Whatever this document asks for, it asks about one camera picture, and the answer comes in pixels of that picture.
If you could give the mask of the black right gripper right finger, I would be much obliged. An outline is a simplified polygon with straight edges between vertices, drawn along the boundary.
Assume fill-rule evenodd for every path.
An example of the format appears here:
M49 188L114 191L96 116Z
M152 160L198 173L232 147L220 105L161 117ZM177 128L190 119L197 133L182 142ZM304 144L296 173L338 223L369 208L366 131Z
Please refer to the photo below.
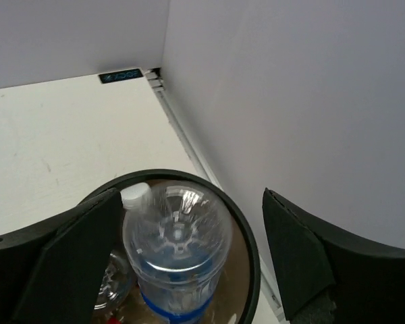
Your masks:
M405 249L319 219L273 190L263 217L291 323L405 323Z

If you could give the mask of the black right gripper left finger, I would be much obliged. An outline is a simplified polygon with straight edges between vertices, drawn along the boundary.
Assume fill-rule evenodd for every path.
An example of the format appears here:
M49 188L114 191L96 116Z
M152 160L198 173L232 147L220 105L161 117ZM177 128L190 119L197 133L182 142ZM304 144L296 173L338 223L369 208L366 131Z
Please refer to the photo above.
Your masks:
M0 235L0 323L90 323L122 200L115 188Z

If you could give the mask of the clear bottle white cap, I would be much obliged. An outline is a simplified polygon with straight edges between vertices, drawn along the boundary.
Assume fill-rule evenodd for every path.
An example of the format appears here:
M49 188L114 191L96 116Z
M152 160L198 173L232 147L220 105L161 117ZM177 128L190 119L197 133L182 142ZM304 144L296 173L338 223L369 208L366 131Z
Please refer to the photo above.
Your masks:
M94 314L103 315L117 309L136 283L136 275L127 256L112 250L105 270Z

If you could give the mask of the clear bottle light blue label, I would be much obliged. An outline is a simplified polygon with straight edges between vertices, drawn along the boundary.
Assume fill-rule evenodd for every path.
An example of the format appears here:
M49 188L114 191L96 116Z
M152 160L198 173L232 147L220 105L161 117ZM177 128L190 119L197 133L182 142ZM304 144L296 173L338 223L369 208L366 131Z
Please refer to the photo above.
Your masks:
M139 209L147 203L152 195L151 187L141 182L124 188L120 192L122 205L125 210Z

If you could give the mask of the clear bottle dark blue label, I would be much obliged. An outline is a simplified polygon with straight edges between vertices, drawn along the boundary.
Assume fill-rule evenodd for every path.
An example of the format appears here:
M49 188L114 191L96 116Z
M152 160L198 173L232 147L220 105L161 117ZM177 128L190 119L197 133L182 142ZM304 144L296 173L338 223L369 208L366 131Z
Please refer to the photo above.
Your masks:
M209 189L187 181L151 187L125 210L122 240L142 299L164 323L198 323L211 302L233 238L232 216Z

